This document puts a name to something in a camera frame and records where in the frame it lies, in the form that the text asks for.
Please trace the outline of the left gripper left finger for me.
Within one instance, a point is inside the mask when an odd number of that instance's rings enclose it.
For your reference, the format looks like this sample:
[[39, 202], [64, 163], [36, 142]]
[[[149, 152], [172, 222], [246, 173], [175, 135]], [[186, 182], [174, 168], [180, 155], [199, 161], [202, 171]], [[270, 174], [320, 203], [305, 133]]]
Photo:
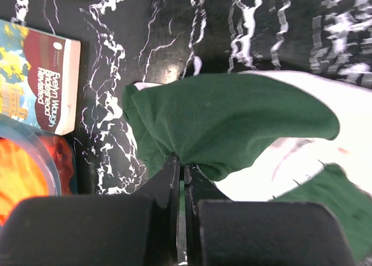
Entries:
[[35, 197], [1, 230], [2, 265], [177, 265], [180, 162], [126, 195]]

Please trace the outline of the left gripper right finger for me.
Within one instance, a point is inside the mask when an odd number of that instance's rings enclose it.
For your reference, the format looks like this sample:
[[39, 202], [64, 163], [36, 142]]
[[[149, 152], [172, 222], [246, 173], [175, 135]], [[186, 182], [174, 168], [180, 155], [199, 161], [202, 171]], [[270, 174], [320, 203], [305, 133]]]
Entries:
[[312, 202], [234, 202], [184, 169], [189, 265], [355, 265], [331, 211]]

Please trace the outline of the white and green t-shirt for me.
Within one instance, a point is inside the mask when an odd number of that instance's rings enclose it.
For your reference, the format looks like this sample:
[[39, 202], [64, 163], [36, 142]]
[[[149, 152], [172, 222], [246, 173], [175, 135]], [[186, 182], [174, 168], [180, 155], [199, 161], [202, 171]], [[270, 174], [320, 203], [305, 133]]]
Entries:
[[200, 74], [124, 88], [123, 115], [154, 176], [175, 154], [213, 182], [260, 166], [253, 201], [316, 202], [354, 258], [371, 254], [371, 91], [298, 71]]

